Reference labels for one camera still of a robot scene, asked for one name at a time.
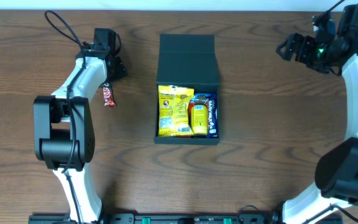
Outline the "red green KitKat bar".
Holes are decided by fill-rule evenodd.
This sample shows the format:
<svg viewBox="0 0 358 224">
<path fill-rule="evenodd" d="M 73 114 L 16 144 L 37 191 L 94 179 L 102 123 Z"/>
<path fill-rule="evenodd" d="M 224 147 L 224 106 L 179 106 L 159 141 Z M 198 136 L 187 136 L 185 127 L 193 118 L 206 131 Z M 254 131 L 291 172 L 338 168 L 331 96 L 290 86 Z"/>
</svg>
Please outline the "red green KitKat bar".
<svg viewBox="0 0 358 224">
<path fill-rule="evenodd" d="M 103 89 L 103 96 L 104 96 L 104 107 L 115 107 L 117 106 L 114 95 L 112 91 L 112 87 L 110 83 L 103 83 L 102 84 Z"/>
</svg>

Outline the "dark green box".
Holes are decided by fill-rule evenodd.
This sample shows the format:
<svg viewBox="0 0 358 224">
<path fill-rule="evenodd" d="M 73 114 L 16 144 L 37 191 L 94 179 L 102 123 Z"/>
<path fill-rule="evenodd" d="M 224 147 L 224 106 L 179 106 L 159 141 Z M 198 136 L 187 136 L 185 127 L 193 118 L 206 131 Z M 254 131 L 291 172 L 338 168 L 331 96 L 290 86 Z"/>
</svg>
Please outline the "dark green box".
<svg viewBox="0 0 358 224">
<path fill-rule="evenodd" d="M 161 34 L 156 85 L 214 93 L 219 109 L 219 68 L 212 34 Z"/>
</svg>

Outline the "blue Dairy Milk bar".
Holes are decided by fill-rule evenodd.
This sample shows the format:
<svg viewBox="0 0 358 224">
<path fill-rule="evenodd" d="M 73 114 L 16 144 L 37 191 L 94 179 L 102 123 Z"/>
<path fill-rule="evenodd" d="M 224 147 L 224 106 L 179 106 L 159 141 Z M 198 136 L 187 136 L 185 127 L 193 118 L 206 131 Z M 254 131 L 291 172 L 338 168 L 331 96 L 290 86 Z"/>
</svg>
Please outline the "blue Dairy Milk bar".
<svg viewBox="0 0 358 224">
<path fill-rule="evenodd" d="M 217 96 L 215 93 L 211 93 L 207 96 L 205 105 L 208 112 L 207 138 L 217 138 L 219 133 L 217 119 Z"/>
</svg>

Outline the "yellow snack packet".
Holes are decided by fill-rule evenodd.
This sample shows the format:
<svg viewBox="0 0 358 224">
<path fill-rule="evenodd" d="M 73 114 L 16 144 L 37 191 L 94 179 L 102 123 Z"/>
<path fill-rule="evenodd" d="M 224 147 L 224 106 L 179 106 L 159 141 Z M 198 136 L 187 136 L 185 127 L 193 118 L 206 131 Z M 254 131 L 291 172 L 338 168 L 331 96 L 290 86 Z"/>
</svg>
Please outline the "yellow snack packet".
<svg viewBox="0 0 358 224">
<path fill-rule="evenodd" d="M 158 86 L 158 137 L 192 136 L 188 106 L 194 89 L 175 86 Z"/>
</svg>

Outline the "blue Oreo cookie pack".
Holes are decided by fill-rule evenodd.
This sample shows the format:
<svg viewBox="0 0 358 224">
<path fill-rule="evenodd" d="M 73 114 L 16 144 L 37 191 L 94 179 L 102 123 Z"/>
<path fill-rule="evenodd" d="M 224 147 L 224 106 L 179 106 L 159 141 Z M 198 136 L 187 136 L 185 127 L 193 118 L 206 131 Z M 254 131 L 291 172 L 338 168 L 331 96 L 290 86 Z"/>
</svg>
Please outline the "blue Oreo cookie pack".
<svg viewBox="0 0 358 224">
<path fill-rule="evenodd" d="M 205 105 L 210 97 L 210 93 L 195 93 L 190 102 L 194 103 L 194 105 Z"/>
</svg>

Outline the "yellow cylindrical container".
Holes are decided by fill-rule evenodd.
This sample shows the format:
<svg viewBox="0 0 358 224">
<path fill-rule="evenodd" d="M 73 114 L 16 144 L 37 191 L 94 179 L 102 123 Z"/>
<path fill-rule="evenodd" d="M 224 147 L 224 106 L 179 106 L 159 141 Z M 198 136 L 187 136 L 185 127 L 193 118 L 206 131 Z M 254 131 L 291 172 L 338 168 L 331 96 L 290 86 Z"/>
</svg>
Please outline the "yellow cylindrical container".
<svg viewBox="0 0 358 224">
<path fill-rule="evenodd" d="M 191 128 L 196 136 L 208 133 L 208 110 L 205 105 L 194 105 L 191 109 Z"/>
</svg>

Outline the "red Hacks candy bag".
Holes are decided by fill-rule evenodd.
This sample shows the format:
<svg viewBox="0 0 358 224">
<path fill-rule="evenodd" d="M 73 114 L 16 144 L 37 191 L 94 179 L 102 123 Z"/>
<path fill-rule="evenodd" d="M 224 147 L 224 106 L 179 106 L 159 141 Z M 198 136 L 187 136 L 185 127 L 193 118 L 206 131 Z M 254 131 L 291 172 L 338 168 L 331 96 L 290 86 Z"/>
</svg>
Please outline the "red Hacks candy bag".
<svg viewBox="0 0 358 224">
<path fill-rule="evenodd" d="M 192 110 L 192 107 L 194 107 L 194 105 L 195 105 L 194 101 L 190 101 L 188 104 L 188 117 L 189 118 L 191 117 L 191 110 Z"/>
</svg>

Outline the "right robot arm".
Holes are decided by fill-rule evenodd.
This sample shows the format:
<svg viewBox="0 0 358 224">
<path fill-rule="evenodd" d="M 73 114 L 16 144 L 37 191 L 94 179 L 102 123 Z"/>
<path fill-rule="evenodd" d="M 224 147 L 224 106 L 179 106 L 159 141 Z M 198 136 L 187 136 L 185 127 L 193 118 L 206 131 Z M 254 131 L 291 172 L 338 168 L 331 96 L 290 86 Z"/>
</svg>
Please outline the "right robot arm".
<svg viewBox="0 0 358 224">
<path fill-rule="evenodd" d="M 347 128 L 344 141 L 318 161 L 314 182 L 281 203 L 267 223 L 336 223 L 334 212 L 358 206 L 358 4 L 343 9 L 335 23 L 326 11 L 313 18 L 314 36 L 293 33 L 276 49 L 323 74 L 342 77 L 346 86 Z"/>
</svg>

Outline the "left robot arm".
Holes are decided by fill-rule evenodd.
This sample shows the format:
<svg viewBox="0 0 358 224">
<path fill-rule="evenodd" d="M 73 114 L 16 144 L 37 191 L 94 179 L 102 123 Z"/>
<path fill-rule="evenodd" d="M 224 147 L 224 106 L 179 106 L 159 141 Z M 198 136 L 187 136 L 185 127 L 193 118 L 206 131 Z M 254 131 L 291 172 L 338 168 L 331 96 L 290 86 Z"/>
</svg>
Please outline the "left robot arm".
<svg viewBox="0 0 358 224">
<path fill-rule="evenodd" d="M 49 96 L 35 98 L 35 156 L 59 179 L 70 211 L 63 215 L 33 214 L 29 223 L 102 222 L 103 203 L 90 167 L 96 144 L 90 103 L 101 88 L 104 106 L 116 106 L 112 82 L 127 76 L 118 56 L 120 50 L 119 34 L 95 29 L 93 42 L 83 43 L 62 86 Z"/>
</svg>

